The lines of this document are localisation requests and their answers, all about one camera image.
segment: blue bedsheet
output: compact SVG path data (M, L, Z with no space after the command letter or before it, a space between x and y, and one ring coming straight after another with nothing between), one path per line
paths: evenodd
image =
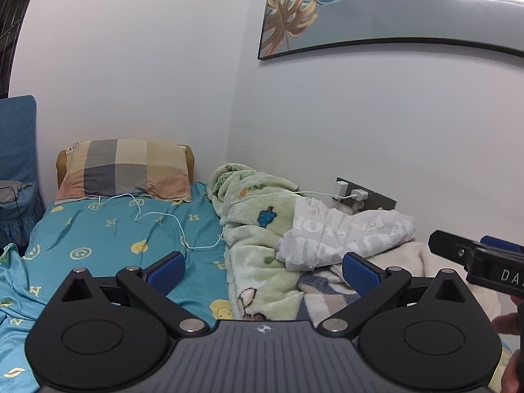
M222 228L205 185L191 186L191 203L137 198L141 213L176 215L191 247L217 242ZM81 200L53 206L31 234L27 253L11 246L0 257L0 392L38 387L24 355L24 341L44 305L67 274L86 267L93 276L114 276L126 266L147 267L173 250L185 255L182 282L168 295L210 326L231 319L224 266L224 241L190 250L173 217L151 214L135 221L129 196Z

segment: plaid pillowcase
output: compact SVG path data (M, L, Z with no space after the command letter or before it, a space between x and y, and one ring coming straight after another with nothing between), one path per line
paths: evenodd
M134 139L77 143L56 202L123 193L191 200L185 147Z

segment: wooden headboard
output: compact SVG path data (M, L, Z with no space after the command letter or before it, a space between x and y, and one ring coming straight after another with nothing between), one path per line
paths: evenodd
M57 158L57 181L58 181L58 187L62 184L62 181L64 180L64 177L67 173L67 155L65 154L66 151L61 151L58 154ZM185 159L188 163L188 173L189 173L189 183L193 183L193 171L195 170L195 156L193 155L193 151L191 148L187 145L185 145Z

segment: blue gripper pad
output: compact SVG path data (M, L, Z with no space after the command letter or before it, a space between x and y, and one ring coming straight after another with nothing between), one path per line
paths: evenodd
M506 251L513 251L516 253L522 253L522 247L512 242L503 241L502 239L494 238L493 236L484 236L480 240L481 244L488 245L490 247L500 248Z
M387 274L357 253L347 253L342 259L342 276L358 295L363 296L386 279Z
M159 293L169 294L184 278L185 259L182 253L172 252L143 271L145 281Z

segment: golden leaf painting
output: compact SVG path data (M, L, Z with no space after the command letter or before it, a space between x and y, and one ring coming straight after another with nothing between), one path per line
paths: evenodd
M267 0L268 11L264 22L263 33L271 35L263 41L260 48L267 48L265 56L274 54L285 39L288 51L288 35L300 36L319 15L316 0L305 3L304 0Z

